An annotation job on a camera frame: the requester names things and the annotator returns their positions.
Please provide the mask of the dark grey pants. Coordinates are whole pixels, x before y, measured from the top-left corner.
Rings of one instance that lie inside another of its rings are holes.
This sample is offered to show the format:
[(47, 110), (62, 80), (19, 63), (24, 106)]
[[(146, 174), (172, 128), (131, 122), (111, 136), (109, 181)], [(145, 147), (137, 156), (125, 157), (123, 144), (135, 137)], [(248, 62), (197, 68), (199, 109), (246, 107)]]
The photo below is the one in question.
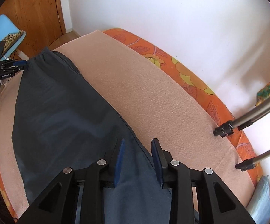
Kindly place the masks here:
[(125, 140), (118, 185), (104, 189), (106, 223), (168, 223), (172, 192), (152, 156), (119, 113), (65, 55), (44, 49), (29, 60), (15, 104), (12, 142), (32, 203), (66, 167), (88, 167)]

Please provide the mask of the leopard print cloth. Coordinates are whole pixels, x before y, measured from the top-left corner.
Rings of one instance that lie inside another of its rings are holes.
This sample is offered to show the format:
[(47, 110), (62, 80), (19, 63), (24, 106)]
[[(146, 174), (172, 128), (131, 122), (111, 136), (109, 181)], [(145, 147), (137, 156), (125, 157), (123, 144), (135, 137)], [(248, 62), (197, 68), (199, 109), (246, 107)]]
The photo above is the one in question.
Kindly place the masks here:
[(25, 34), (23, 30), (16, 33), (9, 33), (0, 42), (0, 58), (10, 50), (10, 48)]

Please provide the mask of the folded blue jeans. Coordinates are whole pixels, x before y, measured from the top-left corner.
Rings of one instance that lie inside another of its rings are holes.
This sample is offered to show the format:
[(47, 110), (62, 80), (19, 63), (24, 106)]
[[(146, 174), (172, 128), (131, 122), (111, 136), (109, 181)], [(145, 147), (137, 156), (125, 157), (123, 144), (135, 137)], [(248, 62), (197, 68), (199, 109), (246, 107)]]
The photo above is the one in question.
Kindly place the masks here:
[(255, 188), (254, 194), (246, 207), (255, 223), (270, 221), (270, 186), (269, 177), (262, 176)]

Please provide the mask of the wooden door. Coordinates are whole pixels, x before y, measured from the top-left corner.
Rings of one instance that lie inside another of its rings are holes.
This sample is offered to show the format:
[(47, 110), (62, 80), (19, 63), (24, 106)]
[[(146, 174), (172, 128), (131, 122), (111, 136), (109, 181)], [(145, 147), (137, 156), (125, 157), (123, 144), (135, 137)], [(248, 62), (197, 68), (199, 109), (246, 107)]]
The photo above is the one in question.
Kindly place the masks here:
[(26, 32), (18, 49), (29, 58), (66, 33), (60, 0), (6, 0), (0, 15)]

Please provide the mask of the folded metal tripod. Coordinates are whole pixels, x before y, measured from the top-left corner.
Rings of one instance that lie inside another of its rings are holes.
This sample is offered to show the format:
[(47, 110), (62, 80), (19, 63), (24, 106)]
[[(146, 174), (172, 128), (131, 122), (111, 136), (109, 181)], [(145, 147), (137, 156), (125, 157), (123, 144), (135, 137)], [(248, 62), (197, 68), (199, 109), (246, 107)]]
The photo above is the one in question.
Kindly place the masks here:
[[(242, 115), (241, 117), (235, 119), (235, 120), (229, 120), (219, 127), (215, 128), (213, 131), (214, 136), (220, 136), (220, 137), (226, 137), (230, 136), (234, 133), (234, 129), (243, 130), (267, 114), (270, 113), (270, 97), (265, 100), (263, 103), (261, 103), (259, 106), (256, 106), (246, 114)], [(242, 161), (241, 163), (238, 163), (235, 165), (236, 169), (240, 169), (241, 171), (247, 171), (255, 168), (255, 165), (265, 160), (266, 158), (270, 157), (270, 150), (267, 152), (264, 152), (263, 154), (253, 157), (251, 159), (246, 159)]]

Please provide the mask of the orange floral bed sheet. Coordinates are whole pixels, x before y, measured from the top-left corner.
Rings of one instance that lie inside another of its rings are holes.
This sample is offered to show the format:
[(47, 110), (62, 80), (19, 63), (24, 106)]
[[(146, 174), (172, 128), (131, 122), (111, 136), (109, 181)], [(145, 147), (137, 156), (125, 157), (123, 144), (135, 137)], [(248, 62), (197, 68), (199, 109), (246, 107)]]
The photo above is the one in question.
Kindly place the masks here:
[(95, 31), (57, 46), (118, 111), (146, 148), (158, 138), (190, 168), (212, 167), (247, 205), (262, 175), (235, 164), (255, 156), (243, 131), (216, 138), (234, 117), (218, 96), (177, 59), (120, 28)]

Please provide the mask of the peach terry bed cover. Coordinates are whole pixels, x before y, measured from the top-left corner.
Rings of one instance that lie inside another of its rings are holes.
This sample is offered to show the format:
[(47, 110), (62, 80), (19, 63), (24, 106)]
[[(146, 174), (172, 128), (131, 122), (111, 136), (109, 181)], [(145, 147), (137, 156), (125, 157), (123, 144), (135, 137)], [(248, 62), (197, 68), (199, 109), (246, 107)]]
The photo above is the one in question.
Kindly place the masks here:
[(103, 32), (43, 50), (0, 97), (0, 188), (20, 217), (70, 167), (86, 168), (125, 140), (118, 186), (105, 191), (108, 223), (169, 219), (171, 194), (154, 170), (151, 142), (189, 168), (211, 168), (243, 206), (255, 187), (226, 138), (213, 135), (216, 99), (205, 106), (168, 74)]

